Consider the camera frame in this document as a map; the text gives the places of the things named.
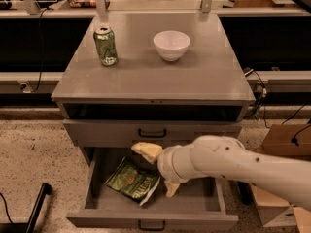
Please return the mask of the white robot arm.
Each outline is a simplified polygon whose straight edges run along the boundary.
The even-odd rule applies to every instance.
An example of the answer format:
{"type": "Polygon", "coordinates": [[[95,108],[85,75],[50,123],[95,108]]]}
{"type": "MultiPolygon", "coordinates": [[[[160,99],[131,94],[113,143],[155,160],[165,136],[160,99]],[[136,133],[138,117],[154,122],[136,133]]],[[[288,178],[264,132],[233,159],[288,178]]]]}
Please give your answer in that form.
{"type": "Polygon", "coordinates": [[[311,163],[246,150],[235,138],[205,135],[187,145],[163,148],[146,142],[131,149],[156,164],[167,195],[181,183],[213,177],[249,183],[291,204],[311,210],[311,163]]]}

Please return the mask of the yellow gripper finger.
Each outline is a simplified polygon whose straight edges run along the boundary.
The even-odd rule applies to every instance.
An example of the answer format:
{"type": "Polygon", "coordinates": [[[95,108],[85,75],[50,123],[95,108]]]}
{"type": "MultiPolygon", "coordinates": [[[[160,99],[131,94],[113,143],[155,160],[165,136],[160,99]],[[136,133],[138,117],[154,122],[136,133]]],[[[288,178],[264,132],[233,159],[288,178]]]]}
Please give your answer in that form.
{"type": "Polygon", "coordinates": [[[134,144],[131,149],[142,155],[151,164],[155,163],[163,152],[162,146],[146,142],[138,142],[134,144]]]}
{"type": "Polygon", "coordinates": [[[172,183],[169,180],[165,180],[164,184],[166,186],[166,196],[168,198],[173,197],[180,187],[178,183],[172,183]]]}

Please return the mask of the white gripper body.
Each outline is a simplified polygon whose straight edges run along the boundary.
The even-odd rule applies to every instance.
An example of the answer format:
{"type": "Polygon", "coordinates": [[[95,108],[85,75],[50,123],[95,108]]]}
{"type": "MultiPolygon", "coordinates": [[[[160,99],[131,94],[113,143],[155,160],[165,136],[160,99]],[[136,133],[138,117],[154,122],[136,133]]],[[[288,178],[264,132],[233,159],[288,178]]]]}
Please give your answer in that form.
{"type": "Polygon", "coordinates": [[[161,175],[172,183],[186,183],[194,177],[189,146],[166,148],[159,156],[157,168],[161,175]]]}

